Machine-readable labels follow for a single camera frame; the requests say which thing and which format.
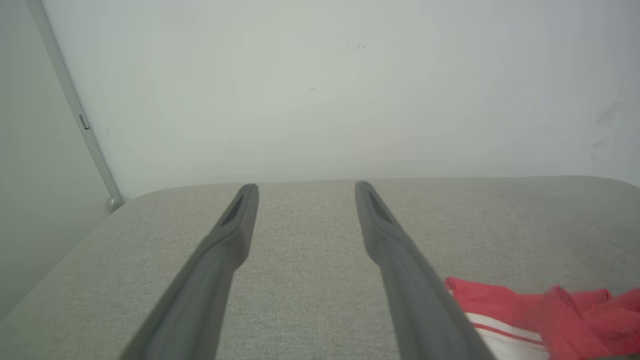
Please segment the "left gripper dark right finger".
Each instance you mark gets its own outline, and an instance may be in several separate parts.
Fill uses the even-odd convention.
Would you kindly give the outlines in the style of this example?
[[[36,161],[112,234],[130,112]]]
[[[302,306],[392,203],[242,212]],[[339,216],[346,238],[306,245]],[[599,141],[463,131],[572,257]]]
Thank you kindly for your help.
[[[375,187],[355,184],[366,253],[380,268],[403,360],[493,360],[494,354]]]

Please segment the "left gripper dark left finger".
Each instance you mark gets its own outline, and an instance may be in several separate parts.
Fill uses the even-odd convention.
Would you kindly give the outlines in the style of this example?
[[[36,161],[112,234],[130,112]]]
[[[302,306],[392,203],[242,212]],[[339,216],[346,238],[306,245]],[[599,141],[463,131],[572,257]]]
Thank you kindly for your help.
[[[258,208],[258,185],[240,187],[122,351],[122,360],[216,357],[234,272],[249,257]]]

